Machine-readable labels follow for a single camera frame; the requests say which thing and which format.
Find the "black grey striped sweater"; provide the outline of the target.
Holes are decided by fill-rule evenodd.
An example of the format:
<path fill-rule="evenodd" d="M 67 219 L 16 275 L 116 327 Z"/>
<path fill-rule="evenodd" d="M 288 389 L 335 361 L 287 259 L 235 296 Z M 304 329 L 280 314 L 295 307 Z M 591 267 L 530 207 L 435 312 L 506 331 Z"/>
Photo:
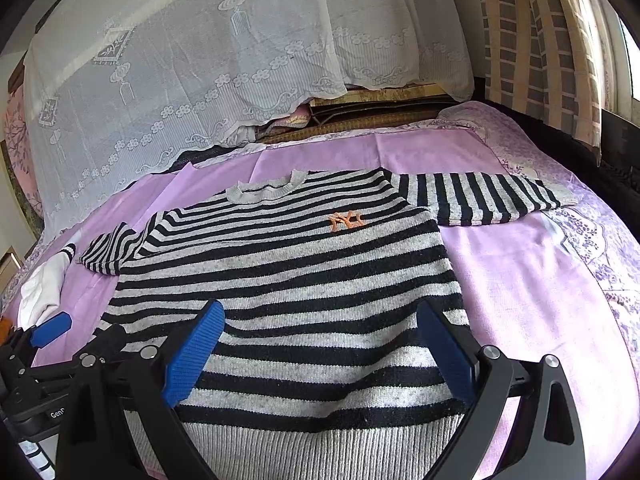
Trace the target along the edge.
<path fill-rule="evenodd" d="M 81 256 L 117 278 L 102 327 L 160 344 L 206 304 L 224 330 L 177 414 L 221 479 L 421 479 L 461 402 L 420 341 L 468 324 L 440 231 L 564 206 L 510 174 L 295 171 L 118 226 Z"/>

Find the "white folded garment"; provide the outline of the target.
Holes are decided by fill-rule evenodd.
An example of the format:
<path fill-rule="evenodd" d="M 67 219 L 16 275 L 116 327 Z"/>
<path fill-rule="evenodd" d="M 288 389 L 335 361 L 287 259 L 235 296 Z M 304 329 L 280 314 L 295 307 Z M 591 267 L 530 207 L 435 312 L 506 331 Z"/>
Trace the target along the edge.
<path fill-rule="evenodd" d="M 58 313 L 65 274 L 76 254 L 76 246 L 67 244 L 32 272 L 21 287 L 17 326 L 28 330 L 40 326 Z"/>

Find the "pink purple bed sheet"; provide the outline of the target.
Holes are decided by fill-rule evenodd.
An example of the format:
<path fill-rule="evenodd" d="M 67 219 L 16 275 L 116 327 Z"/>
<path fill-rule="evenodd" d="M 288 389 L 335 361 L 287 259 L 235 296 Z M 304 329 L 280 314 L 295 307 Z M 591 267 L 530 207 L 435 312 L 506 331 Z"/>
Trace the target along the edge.
<path fill-rule="evenodd" d="M 149 176 L 114 195 L 78 228 L 91 240 L 121 223 L 204 200 L 239 182 L 292 170 L 385 167 L 401 174 L 524 172 L 570 188 L 579 203 L 505 226 L 442 232 L 472 331 L 512 358 L 558 356 L 570 380 L 597 479 L 622 452 L 639 420 L 637 374 L 620 331 L 622 307 L 639 303 L 639 246 L 614 212 L 571 172 L 519 132 L 430 125 L 306 141 Z"/>

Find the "white lace cover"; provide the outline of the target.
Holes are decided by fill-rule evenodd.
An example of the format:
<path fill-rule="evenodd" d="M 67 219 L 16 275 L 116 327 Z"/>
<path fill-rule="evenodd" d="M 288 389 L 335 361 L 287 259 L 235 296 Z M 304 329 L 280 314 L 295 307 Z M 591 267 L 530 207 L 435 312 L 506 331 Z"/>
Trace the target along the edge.
<path fill-rule="evenodd" d="M 454 0 L 62 0 L 25 58 L 44 232 L 310 99 L 422 82 L 472 96 Z"/>

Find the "checkered beige curtain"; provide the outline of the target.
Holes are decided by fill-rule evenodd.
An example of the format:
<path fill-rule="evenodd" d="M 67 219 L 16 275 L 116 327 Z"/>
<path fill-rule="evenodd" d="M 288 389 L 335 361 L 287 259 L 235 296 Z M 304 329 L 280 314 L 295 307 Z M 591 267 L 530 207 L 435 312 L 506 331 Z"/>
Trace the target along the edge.
<path fill-rule="evenodd" d="M 602 62 L 588 0 L 480 0 L 485 98 L 601 151 Z"/>

